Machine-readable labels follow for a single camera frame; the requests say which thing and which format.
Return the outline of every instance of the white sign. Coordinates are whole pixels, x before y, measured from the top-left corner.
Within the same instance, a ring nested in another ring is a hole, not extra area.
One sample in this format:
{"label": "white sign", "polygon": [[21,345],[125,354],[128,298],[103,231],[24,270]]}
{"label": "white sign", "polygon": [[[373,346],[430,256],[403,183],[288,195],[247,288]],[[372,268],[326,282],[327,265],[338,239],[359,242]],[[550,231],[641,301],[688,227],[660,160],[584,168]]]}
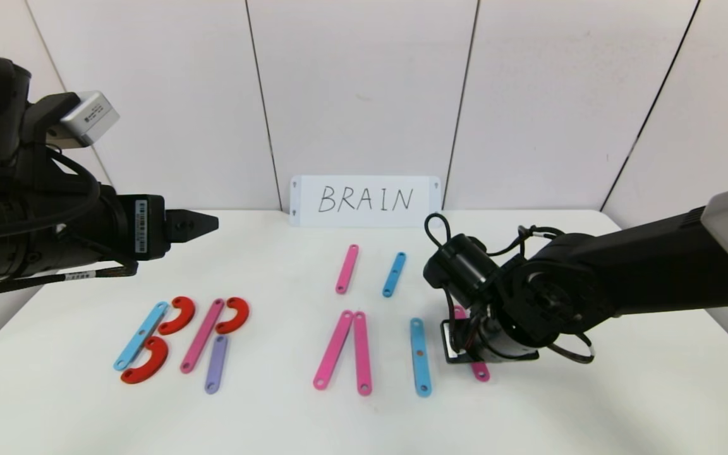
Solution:
{"label": "white sign", "polygon": [[289,189],[295,226],[422,228],[442,207],[440,179],[428,176],[295,176]]}

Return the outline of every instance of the blue bar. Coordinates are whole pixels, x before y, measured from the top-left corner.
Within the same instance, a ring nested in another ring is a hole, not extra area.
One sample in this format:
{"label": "blue bar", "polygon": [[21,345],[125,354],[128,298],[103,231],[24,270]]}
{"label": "blue bar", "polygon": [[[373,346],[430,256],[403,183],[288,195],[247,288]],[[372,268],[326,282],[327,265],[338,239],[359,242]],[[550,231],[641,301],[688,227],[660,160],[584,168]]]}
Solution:
{"label": "blue bar", "polygon": [[428,351],[425,349],[423,320],[414,317],[409,323],[412,334],[412,365],[415,372],[415,390],[421,397],[431,395],[431,374],[428,373]]}
{"label": "blue bar", "polygon": [[128,368],[128,366],[131,365],[131,362],[136,359],[137,354],[139,354],[139,350],[142,349],[142,345],[145,344],[145,340],[154,333],[156,326],[159,325],[160,320],[164,317],[169,306],[170,305],[168,305],[167,302],[156,303],[154,309],[152,309],[148,317],[145,318],[145,322],[142,322],[142,325],[139,326],[139,329],[133,334],[133,337],[131,337],[131,341],[129,341],[128,345],[125,346],[122,354],[120,354],[118,359],[116,359],[116,362],[114,362],[114,369],[116,371],[121,372],[125,368]]}
{"label": "blue bar", "polygon": [[395,256],[395,262],[392,263],[392,268],[387,276],[387,282],[384,284],[384,291],[381,294],[384,297],[392,297],[395,293],[395,287],[398,285],[398,279],[401,277],[401,271],[404,270],[404,262],[406,262],[406,253],[398,253]]}

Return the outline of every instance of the white table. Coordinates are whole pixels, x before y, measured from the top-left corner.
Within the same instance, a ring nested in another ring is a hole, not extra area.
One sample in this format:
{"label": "white table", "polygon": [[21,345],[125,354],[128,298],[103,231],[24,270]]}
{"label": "white table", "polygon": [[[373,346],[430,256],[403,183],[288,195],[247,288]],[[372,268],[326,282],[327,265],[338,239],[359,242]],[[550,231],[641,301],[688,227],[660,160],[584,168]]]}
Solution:
{"label": "white table", "polygon": [[[447,309],[422,277],[434,252],[422,230],[300,229],[279,212],[214,214],[219,231],[174,245],[138,277],[49,285],[5,326],[0,454],[728,453],[728,335],[704,311],[608,320],[589,333],[592,365],[544,349],[535,362],[489,366],[483,384],[467,366],[445,363],[439,322]],[[489,250],[504,247],[518,224],[616,230],[586,210],[447,215],[454,233]],[[361,253],[339,296],[333,288],[351,243]],[[531,241],[531,253],[544,243]],[[398,251],[408,261],[385,299]],[[125,385],[112,363],[151,306],[179,294],[196,300],[196,317],[165,337],[171,354],[154,377]],[[220,391],[207,395],[211,343],[193,373],[179,364],[206,305],[230,296],[245,297],[252,315],[230,335]],[[352,337],[329,388],[312,387],[346,308],[368,315],[369,397],[355,391]],[[427,326],[428,398],[413,387],[411,317]]]}

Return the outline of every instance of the white wall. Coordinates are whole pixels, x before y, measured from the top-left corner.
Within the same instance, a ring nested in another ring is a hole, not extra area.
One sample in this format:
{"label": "white wall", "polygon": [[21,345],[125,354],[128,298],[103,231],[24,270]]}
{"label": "white wall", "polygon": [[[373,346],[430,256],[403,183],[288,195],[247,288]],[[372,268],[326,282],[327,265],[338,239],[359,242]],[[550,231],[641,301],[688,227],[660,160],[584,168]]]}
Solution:
{"label": "white wall", "polygon": [[29,0],[68,89],[121,120],[97,151],[120,193],[279,209],[243,0]]}
{"label": "white wall", "polygon": [[[702,0],[604,209],[629,227],[728,190],[728,0]],[[710,310],[728,332],[728,308]]]}
{"label": "white wall", "polygon": [[695,4],[482,2],[445,207],[598,210]]}
{"label": "white wall", "polygon": [[249,0],[283,207],[298,174],[444,182],[476,0]]}
{"label": "white wall", "polygon": [[[64,92],[23,0],[0,0],[0,57],[8,58],[32,73],[31,101]],[[99,181],[109,183],[92,149],[66,150],[64,153],[83,164]],[[0,328],[37,291],[38,288],[33,288],[0,294]]]}

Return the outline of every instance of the black cable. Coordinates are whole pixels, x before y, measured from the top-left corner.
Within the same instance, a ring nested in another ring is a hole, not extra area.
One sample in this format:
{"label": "black cable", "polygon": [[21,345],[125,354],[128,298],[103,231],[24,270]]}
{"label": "black cable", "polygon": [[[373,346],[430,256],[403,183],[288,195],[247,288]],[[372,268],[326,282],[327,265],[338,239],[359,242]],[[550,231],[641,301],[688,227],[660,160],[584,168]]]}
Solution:
{"label": "black cable", "polygon": [[0,281],[0,294],[3,292],[18,291],[20,289],[32,288],[49,284],[50,282],[61,282],[66,280],[64,274],[55,274],[55,276],[26,277],[26,279],[12,279],[8,281]]}
{"label": "black cable", "polygon": [[119,264],[123,266],[109,267],[99,270],[86,270],[83,272],[55,274],[54,276],[24,277],[24,279],[0,281],[0,294],[3,292],[32,288],[33,286],[41,286],[44,284],[49,284],[50,282],[61,282],[73,279],[88,279],[89,277],[128,277],[135,276],[135,274],[137,274],[139,262],[136,262],[132,258],[124,256],[117,251],[111,250],[109,247],[90,241],[89,239],[78,236],[75,233],[70,233],[68,230],[62,231],[59,237],[61,238],[61,240],[78,242],[79,244],[82,244],[83,246],[95,251],[96,253],[103,254],[103,256],[107,257],[108,259],[113,259],[114,261],[119,262]]}
{"label": "black cable", "polygon": [[589,337],[587,337],[584,334],[575,334],[578,339],[580,339],[581,342],[586,343],[587,348],[589,348],[589,355],[580,355],[575,354],[572,351],[566,351],[566,349],[561,348],[555,343],[552,343],[551,345],[547,346],[547,348],[551,349],[552,351],[557,352],[560,355],[563,355],[563,357],[566,357],[569,360],[572,360],[573,362],[577,363],[591,363],[595,360],[595,348],[592,347],[592,340],[589,340]]}
{"label": "black cable", "polygon": [[532,236],[538,236],[537,234],[540,234],[540,237],[543,237],[548,240],[552,240],[555,237],[564,235],[563,231],[560,229],[555,229],[554,227],[538,227],[536,225],[532,225],[529,228],[525,228],[523,226],[518,227],[518,237],[515,238],[514,241],[511,242],[510,245],[508,245],[506,248],[503,248],[503,250],[496,251],[496,253],[488,253],[488,256],[494,257],[494,256],[502,256],[502,254],[509,253],[509,251],[513,250],[513,248],[518,246],[518,254],[521,256],[524,256],[525,253],[525,245],[524,242],[529,239]]}
{"label": "black cable", "polygon": [[431,239],[431,241],[434,242],[435,245],[437,245],[437,248],[442,248],[442,244],[440,244],[439,241],[437,241],[436,238],[431,234],[431,231],[428,230],[428,222],[430,222],[434,218],[442,219],[442,224],[446,227],[446,242],[451,240],[451,225],[448,225],[448,220],[446,217],[440,215],[439,213],[433,213],[427,217],[425,217],[425,222],[423,224],[423,228],[425,228],[425,235],[428,236],[428,238]]}
{"label": "black cable", "polygon": [[49,158],[52,158],[55,161],[58,161],[58,163],[68,167],[79,176],[83,176],[83,178],[86,178],[87,182],[89,183],[89,191],[87,191],[86,199],[80,205],[76,205],[69,210],[64,210],[52,215],[47,215],[36,219],[25,219],[22,221],[5,222],[5,224],[0,224],[0,237],[31,233],[32,231],[37,231],[38,229],[44,229],[46,227],[49,228],[55,226],[56,224],[67,222],[70,219],[75,219],[78,216],[83,215],[87,211],[92,210],[94,205],[97,204],[97,200],[100,197],[100,185],[95,176],[93,176],[92,173],[86,170],[86,167],[75,163],[75,161],[73,161],[72,159],[61,155],[60,153],[55,152],[52,149],[47,150],[47,155],[49,156]]}

